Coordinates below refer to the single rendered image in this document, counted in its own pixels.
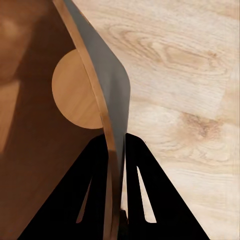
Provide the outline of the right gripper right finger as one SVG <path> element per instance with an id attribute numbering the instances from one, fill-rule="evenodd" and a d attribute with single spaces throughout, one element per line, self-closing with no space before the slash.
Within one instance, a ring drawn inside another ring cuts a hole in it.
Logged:
<path id="1" fill-rule="evenodd" d="M 129 240 L 210 240 L 145 142 L 125 135 Z M 145 220 L 139 168 L 157 223 Z"/>

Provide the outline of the trash can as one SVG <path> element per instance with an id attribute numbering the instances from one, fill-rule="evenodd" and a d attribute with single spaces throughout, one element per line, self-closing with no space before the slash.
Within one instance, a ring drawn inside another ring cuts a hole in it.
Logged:
<path id="1" fill-rule="evenodd" d="M 102 134 L 103 240 L 117 240 L 130 95 L 124 66 L 72 0 L 0 0 L 0 240 L 19 238 Z"/>

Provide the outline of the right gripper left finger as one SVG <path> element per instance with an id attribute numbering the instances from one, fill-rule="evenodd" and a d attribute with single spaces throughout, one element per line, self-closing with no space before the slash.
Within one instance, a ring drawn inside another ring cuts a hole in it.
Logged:
<path id="1" fill-rule="evenodd" d="M 108 158 L 105 134 L 91 139 L 17 240 L 103 240 Z"/>

